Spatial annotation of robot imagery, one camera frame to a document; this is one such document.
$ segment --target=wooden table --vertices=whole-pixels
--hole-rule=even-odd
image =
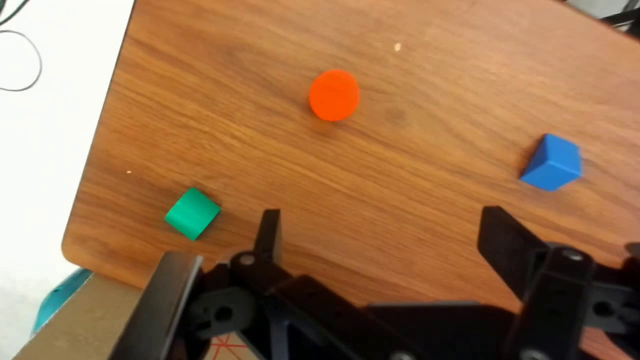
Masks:
[[[143,286],[165,249],[248,247],[276,205],[284,266],[356,303],[516,309],[480,207],[618,264],[640,235],[637,65],[634,39],[548,0],[137,0],[64,253]],[[361,85],[341,124],[305,106],[327,67]],[[583,155],[554,194],[517,181],[543,131]],[[221,204],[197,242],[162,221],[188,185]]]

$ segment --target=black mechanical part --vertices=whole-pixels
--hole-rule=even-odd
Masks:
[[[506,341],[506,357],[578,357],[593,261],[573,247],[554,247]]]
[[[482,303],[387,303],[368,305],[368,313],[385,322],[429,357],[499,357],[514,313]]]
[[[167,252],[159,257],[111,360],[167,357],[188,348],[176,331],[200,268],[202,256]]]
[[[543,264],[548,245],[497,205],[482,210],[478,249],[504,284],[523,298],[525,287]]]
[[[200,264],[162,260],[111,357],[202,357],[210,337],[227,331],[273,360],[593,357],[578,348],[583,325],[640,351],[637,257],[621,269],[597,266],[543,243],[497,205],[482,211],[478,249],[521,299],[520,313],[467,301],[356,308],[285,271],[278,239],[280,211],[265,210],[253,247],[229,264],[197,276]]]

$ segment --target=bolt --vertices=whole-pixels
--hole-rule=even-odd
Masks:
[[[251,266],[251,264],[255,264],[255,256],[253,253],[242,253],[239,256],[239,264],[242,266]]]
[[[396,349],[387,360],[414,360],[412,353]]]
[[[581,261],[583,260],[583,256],[580,252],[572,249],[572,247],[564,247],[561,253],[566,257],[573,260],[573,261]]]
[[[543,351],[539,351],[537,348],[523,348],[520,351],[520,360],[549,360]]]

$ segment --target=green cube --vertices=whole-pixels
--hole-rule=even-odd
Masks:
[[[195,239],[217,213],[220,205],[206,198],[197,187],[188,187],[165,211],[164,221],[188,239]]]

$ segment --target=black cable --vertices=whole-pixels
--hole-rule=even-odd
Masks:
[[[10,88],[10,85],[0,84],[0,92],[25,92],[25,90],[33,88],[33,85],[37,84],[40,76],[41,76],[41,67],[43,67],[43,65],[41,65],[41,53],[40,53],[37,46],[36,46],[25,33],[15,31],[15,29],[0,29],[0,35],[2,35],[2,33],[12,33],[12,35],[17,35],[17,38],[25,39],[27,46],[29,46],[29,48],[36,52],[36,55],[37,55],[37,71],[33,74],[33,78],[31,78],[25,85]]]
[[[15,14],[20,14],[25,3],[27,3],[27,0],[21,0],[12,14],[8,14],[6,18],[0,20],[0,25],[3,25],[6,22],[10,22],[12,18],[15,18]]]

